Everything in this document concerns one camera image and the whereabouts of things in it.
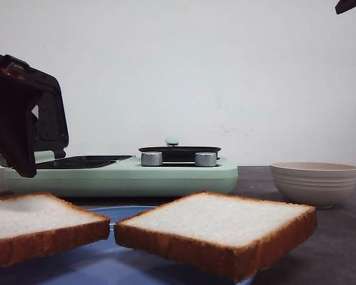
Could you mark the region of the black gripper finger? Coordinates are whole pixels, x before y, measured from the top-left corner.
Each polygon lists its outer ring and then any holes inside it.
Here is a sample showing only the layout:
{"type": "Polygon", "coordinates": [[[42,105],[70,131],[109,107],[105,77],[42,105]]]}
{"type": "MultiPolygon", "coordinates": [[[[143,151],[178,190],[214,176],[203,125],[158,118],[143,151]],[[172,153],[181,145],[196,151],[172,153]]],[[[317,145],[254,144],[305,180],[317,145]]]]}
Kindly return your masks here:
{"type": "Polygon", "coordinates": [[[35,87],[0,85],[0,157],[26,178],[36,175],[31,110],[43,93],[35,87]]]}
{"type": "Polygon", "coordinates": [[[336,14],[345,13],[356,7],[356,0],[339,0],[335,5],[336,14]]]}

